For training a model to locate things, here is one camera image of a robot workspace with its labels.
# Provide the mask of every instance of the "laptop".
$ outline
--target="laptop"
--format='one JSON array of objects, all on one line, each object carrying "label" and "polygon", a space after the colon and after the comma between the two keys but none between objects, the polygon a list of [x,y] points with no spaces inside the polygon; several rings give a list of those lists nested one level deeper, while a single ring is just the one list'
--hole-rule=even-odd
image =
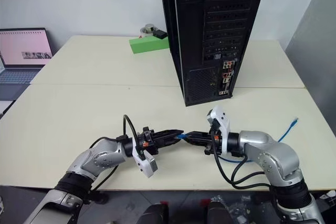
[{"label": "laptop", "polygon": [[52,56],[44,28],[0,29],[0,101],[16,100]]}]

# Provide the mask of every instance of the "laptop keyboard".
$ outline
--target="laptop keyboard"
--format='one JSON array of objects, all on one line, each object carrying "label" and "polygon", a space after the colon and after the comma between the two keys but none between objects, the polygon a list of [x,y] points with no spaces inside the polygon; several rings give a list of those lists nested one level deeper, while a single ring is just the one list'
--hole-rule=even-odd
[{"label": "laptop keyboard", "polygon": [[29,84],[38,70],[5,70],[0,74],[0,83],[4,84]]}]

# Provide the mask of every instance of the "laptop screen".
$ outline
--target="laptop screen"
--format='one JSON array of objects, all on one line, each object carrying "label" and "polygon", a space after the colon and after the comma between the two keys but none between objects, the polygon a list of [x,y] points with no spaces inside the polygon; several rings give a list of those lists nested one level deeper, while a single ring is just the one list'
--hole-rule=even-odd
[{"label": "laptop screen", "polygon": [[43,67],[52,56],[44,28],[0,29],[0,57],[5,67]]}]

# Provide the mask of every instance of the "computer tower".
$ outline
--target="computer tower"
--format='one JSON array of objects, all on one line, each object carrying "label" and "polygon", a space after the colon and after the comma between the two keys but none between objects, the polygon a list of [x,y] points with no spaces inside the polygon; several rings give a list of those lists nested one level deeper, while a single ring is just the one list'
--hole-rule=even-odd
[{"label": "computer tower", "polygon": [[260,0],[163,0],[187,106],[232,97]]}]

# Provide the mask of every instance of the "green box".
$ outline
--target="green box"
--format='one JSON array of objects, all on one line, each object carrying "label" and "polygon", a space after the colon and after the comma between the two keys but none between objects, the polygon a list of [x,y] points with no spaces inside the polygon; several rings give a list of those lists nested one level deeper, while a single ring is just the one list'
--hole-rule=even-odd
[{"label": "green box", "polygon": [[150,36],[139,39],[130,39],[130,45],[134,54],[169,48],[168,37],[159,39]]}]

